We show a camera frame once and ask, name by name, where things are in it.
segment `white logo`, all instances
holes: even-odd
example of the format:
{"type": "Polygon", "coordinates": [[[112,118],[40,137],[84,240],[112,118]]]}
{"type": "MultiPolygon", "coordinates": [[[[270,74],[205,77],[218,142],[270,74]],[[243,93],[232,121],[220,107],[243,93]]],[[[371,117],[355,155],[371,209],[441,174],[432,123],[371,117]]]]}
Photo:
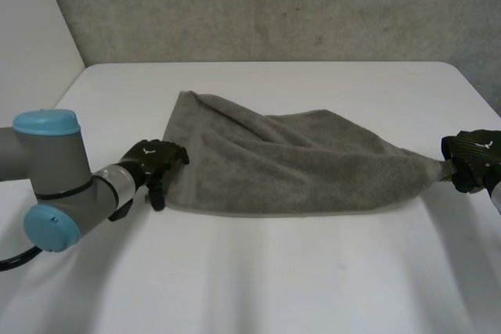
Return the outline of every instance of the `white logo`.
{"type": "Polygon", "coordinates": [[[477,144],[477,143],[475,143],[475,145],[476,145],[476,146],[478,146],[478,147],[480,147],[480,148],[486,148],[486,149],[489,149],[489,148],[492,146],[492,144],[493,144],[493,143],[494,143],[494,142],[490,141],[490,143],[489,143],[489,144],[481,145],[481,144],[477,144]]]}

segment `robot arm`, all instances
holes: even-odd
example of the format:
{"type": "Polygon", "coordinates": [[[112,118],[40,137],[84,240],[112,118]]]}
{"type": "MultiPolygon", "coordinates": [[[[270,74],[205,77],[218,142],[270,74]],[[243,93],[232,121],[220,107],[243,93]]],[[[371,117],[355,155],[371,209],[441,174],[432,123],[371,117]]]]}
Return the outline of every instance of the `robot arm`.
{"type": "Polygon", "coordinates": [[[30,179],[38,204],[26,213],[24,231],[36,249],[49,252],[76,244],[107,218],[123,218],[143,185],[153,208],[162,210],[165,171],[188,163],[184,148],[143,140],[92,174],[80,126],[68,110],[22,113],[12,127],[0,128],[0,181],[30,179]]]}

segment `white table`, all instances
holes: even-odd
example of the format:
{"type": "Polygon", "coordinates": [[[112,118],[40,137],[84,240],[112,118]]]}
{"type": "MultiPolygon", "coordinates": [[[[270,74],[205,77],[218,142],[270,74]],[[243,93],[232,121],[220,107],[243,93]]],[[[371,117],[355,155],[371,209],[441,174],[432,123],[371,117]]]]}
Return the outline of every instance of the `white table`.
{"type": "MultiPolygon", "coordinates": [[[[441,159],[445,135],[501,120],[444,63],[158,63],[88,68],[60,101],[93,170],[161,138],[181,90],[260,113],[326,108],[441,159]]],[[[0,332],[501,332],[501,217],[440,183],[378,214],[243,219],[156,213],[103,223],[0,274],[0,332]]],[[[27,181],[0,185],[0,257],[25,250],[27,181]]]]}

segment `white wall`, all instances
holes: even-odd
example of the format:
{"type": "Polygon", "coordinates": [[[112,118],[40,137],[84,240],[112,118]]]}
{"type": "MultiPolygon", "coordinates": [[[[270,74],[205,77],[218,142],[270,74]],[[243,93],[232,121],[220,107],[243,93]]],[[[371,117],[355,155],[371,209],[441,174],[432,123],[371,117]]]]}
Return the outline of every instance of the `white wall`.
{"type": "Polygon", "coordinates": [[[56,0],[0,0],[0,127],[53,107],[83,69],[56,0]]]}

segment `gray towel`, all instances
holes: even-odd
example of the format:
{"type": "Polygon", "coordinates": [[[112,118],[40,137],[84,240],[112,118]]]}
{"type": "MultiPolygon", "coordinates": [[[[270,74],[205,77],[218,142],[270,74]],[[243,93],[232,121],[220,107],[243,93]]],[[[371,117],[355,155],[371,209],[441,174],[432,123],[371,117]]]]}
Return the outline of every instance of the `gray towel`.
{"type": "Polygon", "coordinates": [[[164,180],[174,209],[229,216],[366,212],[412,199],[452,166],[400,149],[327,110],[263,116],[182,92],[164,140],[190,165],[164,180]]]}

